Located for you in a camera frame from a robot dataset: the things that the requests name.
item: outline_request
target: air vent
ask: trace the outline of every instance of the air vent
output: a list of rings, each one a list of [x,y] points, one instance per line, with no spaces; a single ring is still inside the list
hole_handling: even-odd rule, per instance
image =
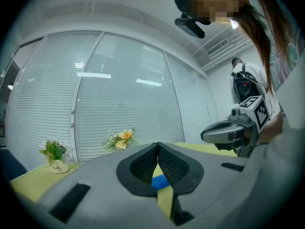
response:
[[[206,52],[206,54],[211,57],[214,54],[216,54],[217,52],[221,51],[222,49],[226,48],[229,45],[229,42],[227,39],[224,39],[223,41],[221,41],[220,43],[218,43],[217,45],[215,45],[214,47],[212,47],[209,51]]]

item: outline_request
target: black mesh pad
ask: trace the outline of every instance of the black mesh pad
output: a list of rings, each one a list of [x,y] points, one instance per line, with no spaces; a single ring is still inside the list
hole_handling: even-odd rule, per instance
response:
[[[157,147],[138,157],[130,165],[130,172],[143,182],[152,183],[153,172],[157,166]]]
[[[117,178],[134,195],[156,197],[157,190],[151,182],[158,163],[175,195],[192,192],[203,178],[203,167],[198,161],[160,142],[122,160],[116,170]]]

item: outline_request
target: white glass partition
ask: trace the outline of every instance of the white glass partition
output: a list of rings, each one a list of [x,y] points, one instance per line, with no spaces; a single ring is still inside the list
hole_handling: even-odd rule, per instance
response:
[[[218,121],[208,81],[174,56],[115,34],[49,35],[17,77],[7,144],[27,170],[45,163],[42,140],[74,148],[79,162],[109,153],[109,134],[136,128],[137,144],[203,143]]]
[[[211,124],[201,78],[192,67],[166,54],[179,103],[186,143],[203,143],[200,133]]]
[[[173,82],[163,51],[105,34],[85,68],[75,113],[84,162],[104,154],[109,133],[136,128],[140,144],[184,141]]]
[[[78,73],[98,39],[92,33],[50,35],[22,68],[12,90],[7,141],[27,170],[45,163],[42,140],[71,143],[71,106]]]

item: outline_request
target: white flower pot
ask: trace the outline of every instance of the white flower pot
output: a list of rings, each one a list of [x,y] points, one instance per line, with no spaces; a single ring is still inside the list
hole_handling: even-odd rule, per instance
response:
[[[69,165],[62,160],[53,160],[49,163],[49,170],[54,174],[66,173],[69,171]]]

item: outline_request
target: green plant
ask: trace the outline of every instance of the green plant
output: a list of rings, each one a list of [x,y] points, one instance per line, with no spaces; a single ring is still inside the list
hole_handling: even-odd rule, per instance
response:
[[[56,140],[48,140],[43,146],[43,149],[39,151],[46,156],[48,162],[50,163],[53,160],[61,160],[62,155],[67,151],[67,147],[61,145]]]

